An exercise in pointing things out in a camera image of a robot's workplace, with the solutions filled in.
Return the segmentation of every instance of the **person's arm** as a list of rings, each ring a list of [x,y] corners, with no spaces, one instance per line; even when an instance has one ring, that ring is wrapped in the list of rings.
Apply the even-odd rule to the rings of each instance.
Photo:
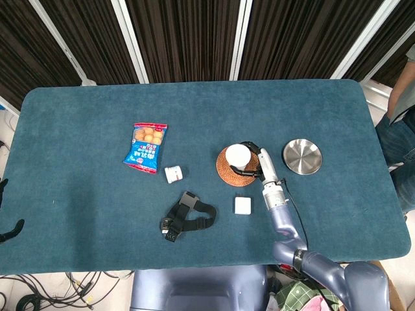
[[[390,119],[394,113],[397,100],[407,88],[407,86],[415,80],[415,62],[407,62],[399,76],[392,92],[390,92],[388,101],[388,118]]]

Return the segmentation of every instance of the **blue snack bag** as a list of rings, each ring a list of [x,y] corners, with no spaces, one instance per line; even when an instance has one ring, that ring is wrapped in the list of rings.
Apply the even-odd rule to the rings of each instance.
[[[124,163],[137,170],[155,174],[158,152],[166,131],[167,124],[135,123],[131,150]]]

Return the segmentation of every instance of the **white box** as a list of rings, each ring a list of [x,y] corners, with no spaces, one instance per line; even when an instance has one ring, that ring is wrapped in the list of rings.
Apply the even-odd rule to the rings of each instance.
[[[251,215],[251,198],[235,197],[235,214]]]

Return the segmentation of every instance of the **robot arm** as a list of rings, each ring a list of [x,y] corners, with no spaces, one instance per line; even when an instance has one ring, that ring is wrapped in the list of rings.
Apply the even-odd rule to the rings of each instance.
[[[298,272],[331,290],[349,311],[388,311],[388,280],[383,271],[367,262],[352,262],[344,269],[327,257],[308,251],[292,222],[283,189],[278,183],[268,152],[252,143],[243,144],[258,156],[264,186],[263,197],[272,223],[278,233],[287,237],[284,241],[274,243],[273,254],[277,262],[294,267]]]

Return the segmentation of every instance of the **brown rattan mat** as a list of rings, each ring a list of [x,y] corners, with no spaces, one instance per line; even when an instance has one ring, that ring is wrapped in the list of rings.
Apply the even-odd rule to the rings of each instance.
[[[234,187],[244,187],[253,183],[255,181],[254,177],[245,177],[233,172],[225,158],[226,149],[228,149],[228,147],[220,152],[218,159],[216,160],[216,169],[219,177],[222,178],[225,183]],[[247,164],[245,170],[256,170],[258,164],[258,157],[251,152],[251,160]]]

